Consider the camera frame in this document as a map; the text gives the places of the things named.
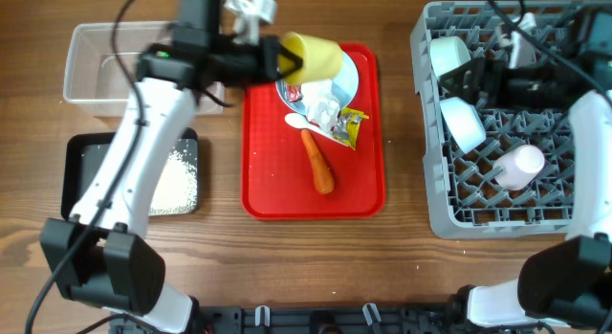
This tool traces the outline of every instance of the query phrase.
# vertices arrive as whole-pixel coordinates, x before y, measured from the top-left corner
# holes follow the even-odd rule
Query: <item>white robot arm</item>
[[[209,95],[208,86],[213,81],[226,86],[274,82],[301,67],[301,58],[284,49],[278,37],[260,38],[253,27],[260,20],[273,22],[275,2],[253,2],[265,17],[238,34],[248,37],[248,46],[237,46],[234,36],[219,33],[222,0],[181,0],[172,45],[153,44],[139,57],[135,87],[142,103],[132,91],[119,130],[90,187],[74,205],[70,220],[49,219],[40,237],[54,270],[75,237],[85,228],[93,229],[55,280],[62,297],[130,314],[133,321],[147,323],[157,331],[202,334],[198,301],[164,282],[164,261],[143,239],[165,161],[196,115],[199,97]],[[294,69],[283,75],[277,71],[280,55],[295,63]],[[135,140],[137,131],[140,136]],[[103,204],[100,199],[106,196],[120,167],[125,170],[112,201],[97,217]],[[31,331],[32,323],[26,328]]]
[[[612,239],[612,108],[602,95],[591,91],[571,108],[569,122],[575,141],[575,198],[566,240],[577,236]],[[518,279],[470,290],[467,319],[484,327],[545,321],[567,326],[555,319],[526,316],[518,298]]]

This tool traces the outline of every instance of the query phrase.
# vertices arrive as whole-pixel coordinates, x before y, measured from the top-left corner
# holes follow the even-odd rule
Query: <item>white cup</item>
[[[493,167],[503,167],[504,172],[495,176],[499,186],[509,190],[525,188],[544,168],[546,159],[539,148],[522,145],[499,157]]]
[[[457,36],[440,37],[429,44],[431,68],[437,79],[471,60],[470,51]]]
[[[460,98],[452,98],[441,100],[440,110],[452,138],[464,153],[472,151],[487,139],[485,127],[473,105]]]

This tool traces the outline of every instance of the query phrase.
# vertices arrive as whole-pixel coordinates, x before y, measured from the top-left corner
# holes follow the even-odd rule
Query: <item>white bottle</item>
[[[545,164],[546,159],[539,148],[533,145],[519,146],[493,163],[493,168],[504,168],[504,172],[495,176],[495,181],[505,189],[523,189],[544,168]]]

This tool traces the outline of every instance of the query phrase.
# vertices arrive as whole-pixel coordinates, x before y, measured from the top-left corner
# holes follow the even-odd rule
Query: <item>clear plastic container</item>
[[[164,31],[166,25],[167,22],[120,24],[118,49],[130,72],[134,71],[138,55],[147,45],[169,42],[169,35]],[[66,59],[64,99],[95,116],[122,116],[129,95],[129,84],[111,52],[112,30],[113,23],[78,25]],[[219,100],[225,98],[225,88],[221,83],[212,84],[208,90]],[[201,97],[199,115],[222,112],[223,107]]]

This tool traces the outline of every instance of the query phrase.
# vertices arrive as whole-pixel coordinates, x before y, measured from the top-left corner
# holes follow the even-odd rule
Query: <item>carrot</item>
[[[302,142],[306,146],[306,152],[310,158],[310,164],[313,168],[313,177],[315,178],[315,189],[321,194],[329,194],[334,190],[334,178],[330,168],[325,164],[325,160],[318,150],[317,144],[313,136],[307,129],[301,132]]]

